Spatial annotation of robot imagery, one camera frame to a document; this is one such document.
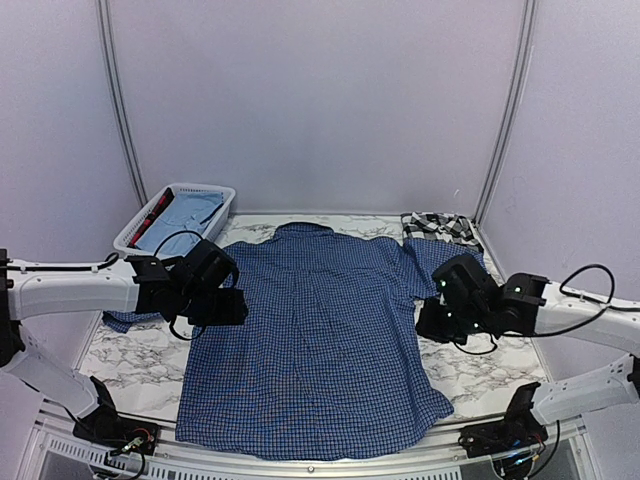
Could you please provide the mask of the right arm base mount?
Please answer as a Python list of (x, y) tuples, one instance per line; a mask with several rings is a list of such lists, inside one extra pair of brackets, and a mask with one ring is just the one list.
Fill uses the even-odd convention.
[(458, 444), (468, 458), (477, 458), (541, 444), (547, 439), (548, 433), (543, 426), (499, 420), (464, 427)]

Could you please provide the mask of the blue checked shirt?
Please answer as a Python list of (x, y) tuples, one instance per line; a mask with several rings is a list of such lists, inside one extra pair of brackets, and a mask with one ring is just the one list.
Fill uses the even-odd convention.
[(226, 251), (248, 314), (196, 331), (178, 441), (271, 461), (367, 459), (453, 413), (423, 368), (414, 312), (462, 246), (289, 223)]

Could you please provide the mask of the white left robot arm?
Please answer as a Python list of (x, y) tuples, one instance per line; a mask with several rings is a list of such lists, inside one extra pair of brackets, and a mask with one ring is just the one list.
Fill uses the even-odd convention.
[(125, 438), (107, 387), (39, 342), (31, 322), (67, 327), (99, 312), (154, 314), (169, 326), (184, 317), (203, 333), (244, 323), (248, 308), (235, 262), (202, 241), (185, 256), (110, 255), (101, 263), (42, 263), (1, 253), (1, 369), (46, 398), (106, 445)]

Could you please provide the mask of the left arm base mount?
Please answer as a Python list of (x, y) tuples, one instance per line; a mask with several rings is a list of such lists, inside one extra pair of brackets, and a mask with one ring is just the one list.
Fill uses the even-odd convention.
[(152, 455), (156, 449), (160, 426), (152, 422), (144, 422), (132, 419), (123, 419), (117, 425), (106, 424), (95, 426), (81, 426), (76, 423), (73, 428), (73, 435), (77, 438), (87, 440), (112, 449), (122, 449), (135, 439), (140, 438), (142, 443), (134, 446), (131, 451), (142, 453), (145, 456)]

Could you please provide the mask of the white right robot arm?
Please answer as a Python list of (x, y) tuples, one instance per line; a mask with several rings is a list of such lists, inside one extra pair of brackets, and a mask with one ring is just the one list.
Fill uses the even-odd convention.
[(471, 336), (530, 340), (551, 377), (519, 387), (495, 430), (515, 448), (534, 427), (639, 401), (639, 305), (517, 273), (503, 285), (462, 273), (438, 273), (419, 336), (463, 347)]

